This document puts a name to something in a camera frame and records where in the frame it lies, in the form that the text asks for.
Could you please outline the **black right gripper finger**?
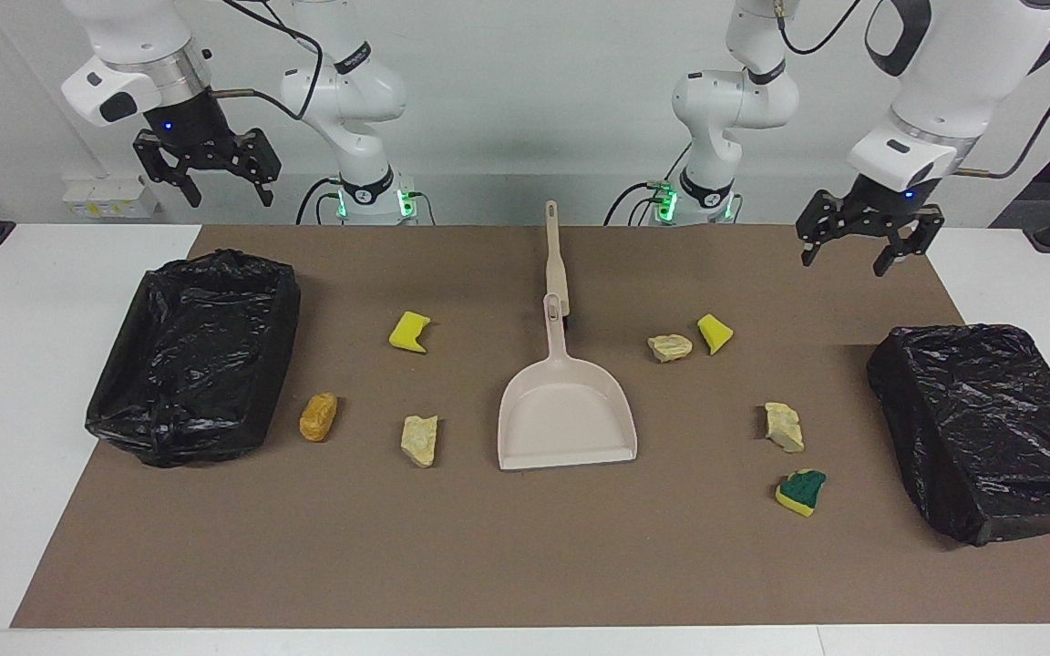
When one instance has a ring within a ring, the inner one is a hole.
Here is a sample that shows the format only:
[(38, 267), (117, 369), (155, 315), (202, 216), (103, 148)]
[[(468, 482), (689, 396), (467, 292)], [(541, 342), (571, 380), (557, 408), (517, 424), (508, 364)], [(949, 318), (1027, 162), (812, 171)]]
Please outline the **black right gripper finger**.
[(262, 207), (270, 208), (274, 200), (272, 184), (279, 178), (281, 161), (261, 128), (252, 128), (242, 134), (242, 167), (245, 178), (253, 184)]
[(139, 130), (133, 149), (151, 181), (171, 184), (192, 208), (200, 208), (200, 187), (189, 174), (192, 153), (188, 147), (167, 144), (153, 130)]

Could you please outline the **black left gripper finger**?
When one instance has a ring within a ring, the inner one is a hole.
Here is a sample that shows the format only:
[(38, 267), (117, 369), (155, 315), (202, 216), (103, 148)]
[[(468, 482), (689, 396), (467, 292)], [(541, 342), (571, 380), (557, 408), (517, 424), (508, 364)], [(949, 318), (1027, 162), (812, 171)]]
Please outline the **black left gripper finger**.
[(797, 237), (803, 241), (801, 264), (808, 267), (816, 260), (822, 244), (835, 229), (840, 210), (840, 199), (827, 190), (817, 190), (797, 220)]
[[(908, 236), (901, 237), (901, 228), (912, 221), (916, 227)], [(938, 231), (944, 224), (941, 208), (922, 208), (909, 216), (891, 217), (878, 219), (882, 235), (887, 238), (888, 245), (876, 258), (872, 270), (876, 277), (883, 277), (890, 270), (890, 267), (901, 258), (911, 256), (924, 256), (926, 250), (930, 248)]]

